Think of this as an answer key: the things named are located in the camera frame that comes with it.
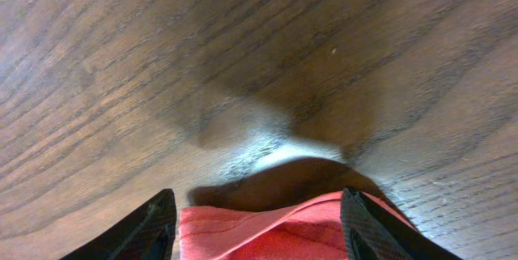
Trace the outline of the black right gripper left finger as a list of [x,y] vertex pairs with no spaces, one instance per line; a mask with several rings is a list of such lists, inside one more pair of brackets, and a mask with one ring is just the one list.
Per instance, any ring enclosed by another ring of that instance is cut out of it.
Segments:
[[176,238],[176,202],[164,189],[66,260],[170,260]]

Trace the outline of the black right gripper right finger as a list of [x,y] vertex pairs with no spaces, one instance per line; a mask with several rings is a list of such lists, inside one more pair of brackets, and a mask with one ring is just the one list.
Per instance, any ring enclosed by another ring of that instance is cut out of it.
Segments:
[[347,257],[354,260],[459,260],[425,238],[384,202],[345,188],[340,218]]

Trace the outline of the red printed t-shirt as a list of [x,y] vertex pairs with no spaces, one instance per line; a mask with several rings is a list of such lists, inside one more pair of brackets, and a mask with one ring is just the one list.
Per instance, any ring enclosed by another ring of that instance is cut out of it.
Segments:
[[210,259],[346,259],[336,191],[272,211],[188,207],[180,212],[180,257]]

